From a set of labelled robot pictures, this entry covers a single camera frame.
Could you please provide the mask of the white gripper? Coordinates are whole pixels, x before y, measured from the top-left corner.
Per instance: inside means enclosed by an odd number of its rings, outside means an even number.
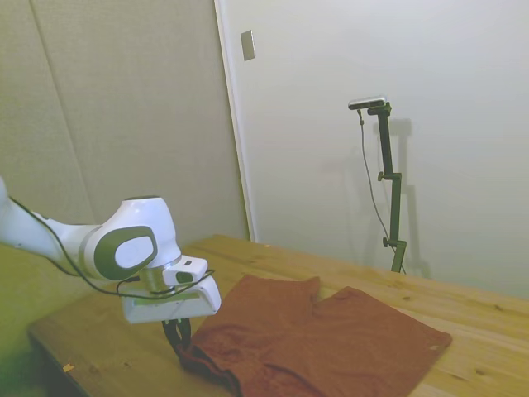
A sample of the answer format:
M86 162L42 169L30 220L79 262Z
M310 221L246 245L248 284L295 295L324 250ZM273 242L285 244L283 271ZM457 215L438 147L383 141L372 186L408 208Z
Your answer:
M129 323L163 321L164 335L172 347L179 345L179 333L181 343L190 344L190 318L212 316L221 304L222 298L212 276L196 285L178 285L176 294L165 295L163 299L122 298L123 312Z

